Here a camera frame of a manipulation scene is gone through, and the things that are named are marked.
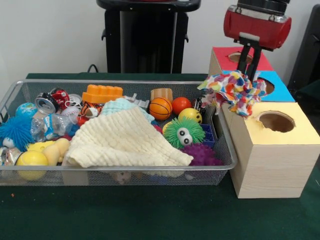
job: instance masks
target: black cable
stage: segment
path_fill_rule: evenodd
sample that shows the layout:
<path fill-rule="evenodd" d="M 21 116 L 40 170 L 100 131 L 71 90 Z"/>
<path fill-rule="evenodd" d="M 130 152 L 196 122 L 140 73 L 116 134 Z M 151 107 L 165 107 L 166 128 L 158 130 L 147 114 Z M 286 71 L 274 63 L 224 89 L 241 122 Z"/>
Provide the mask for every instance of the black cable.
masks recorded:
<path fill-rule="evenodd" d="M 94 64 L 91 64 L 86 72 L 87 72 L 87 73 L 90 73 L 90 71 L 91 71 L 92 68 L 94 68 L 94 70 L 95 70 L 96 73 L 99 72 L 97 66 L 94 65 Z"/>

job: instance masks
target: polka dot cloth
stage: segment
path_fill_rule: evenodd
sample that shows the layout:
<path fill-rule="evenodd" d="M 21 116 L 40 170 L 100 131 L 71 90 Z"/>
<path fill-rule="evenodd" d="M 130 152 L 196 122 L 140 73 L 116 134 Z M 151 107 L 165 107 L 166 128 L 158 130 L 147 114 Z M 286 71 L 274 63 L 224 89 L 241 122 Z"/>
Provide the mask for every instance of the polka dot cloth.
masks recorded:
<path fill-rule="evenodd" d="M 258 76 L 259 74 L 256 74 L 251 82 L 247 75 L 237 70 L 209 77 L 198 86 L 199 90 L 207 90 L 207 94 L 202 98 L 202 107 L 214 104 L 218 114 L 221 105 L 227 102 L 231 112 L 243 117 L 252 115 L 253 104 L 267 95 L 267 85 L 265 81 L 258 79 Z"/>

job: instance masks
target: round hole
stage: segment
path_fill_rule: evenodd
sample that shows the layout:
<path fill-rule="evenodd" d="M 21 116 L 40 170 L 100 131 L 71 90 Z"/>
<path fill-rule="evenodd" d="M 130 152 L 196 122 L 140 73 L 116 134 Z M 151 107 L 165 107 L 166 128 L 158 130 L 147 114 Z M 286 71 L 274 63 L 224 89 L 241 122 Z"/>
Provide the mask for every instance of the round hole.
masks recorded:
<path fill-rule="evenodd" d="M 265 128 L 275 132 L 287 133 L 295 127 L 295 121 L 291 117 L 278 111 L 263 113 L 259 120 Z"/>
<path fill-rule="evenodd" d="M 240 55 L 241 55 L 241 52 L 235 52 L 230 54 L 228 58 L 231 62 L 239 63 Z M 246 64 L 251 64 L 251 63 L 252 63 L 252 56 L 251 55 L 246 56 Z"/>
<path fill-rule="evenodd" d="M 265 84 L 266 84 L 266 89 L 265 89 L 265 91 L 266 91 L 266 94 L 267 94 L 267 95 L 269 95 L 269 94 L 271 94 L 271 93 L 274 92 L 274 90 L 275 90 L 275 85 L 273 85 L 271 82 L 269 82 L 267 79 L 265 79 L 265 78 L 263 78 L 263 77 L 258 77 L 258 79 L 261 79 L 261 80 L 263 80 L 263 81 L 265 82 Z"/>

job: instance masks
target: red box top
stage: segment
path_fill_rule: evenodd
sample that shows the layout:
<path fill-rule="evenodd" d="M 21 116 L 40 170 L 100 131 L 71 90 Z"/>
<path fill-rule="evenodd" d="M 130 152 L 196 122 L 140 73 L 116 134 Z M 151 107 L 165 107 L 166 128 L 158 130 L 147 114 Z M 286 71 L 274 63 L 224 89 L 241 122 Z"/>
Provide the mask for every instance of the red box top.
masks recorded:
<path fill-rule="evenodd" d="M 238 63 L 231 61 L 229 56 L 234 53 L 241 53 L 243 47 L 236 46 L 236 47 L 213 47 L 213 51 L 217 58 L 217 61 L 220 64 L 222 71 L 234 71 L 237 70 Z M 251 48 L 249 51 L 249 55 L 251 57 L 254 56 L 254 49 Z M 257 67 L 257 71 L 274 71 L 274 68 L 269 63 L 268 59 L 261 53 L 259 65 Z"/>

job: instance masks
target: blue fuzzy toy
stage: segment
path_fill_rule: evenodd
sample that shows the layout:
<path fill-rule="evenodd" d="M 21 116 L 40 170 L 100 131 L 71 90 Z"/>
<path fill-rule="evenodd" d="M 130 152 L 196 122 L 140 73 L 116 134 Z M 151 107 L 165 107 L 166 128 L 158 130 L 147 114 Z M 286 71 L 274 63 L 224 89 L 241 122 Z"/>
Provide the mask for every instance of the blue fuzzy toy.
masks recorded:
<path fill-rule="evenodd" d="M 31 121 L 29 117 L 14 116 L 3 123 L 0 126 L 0 138 L 3 139 L 3 145 L 8 148 L 16 147 L 21 152 L 26 152 L 28 145 L 35 142 L 30 133 Z"/>

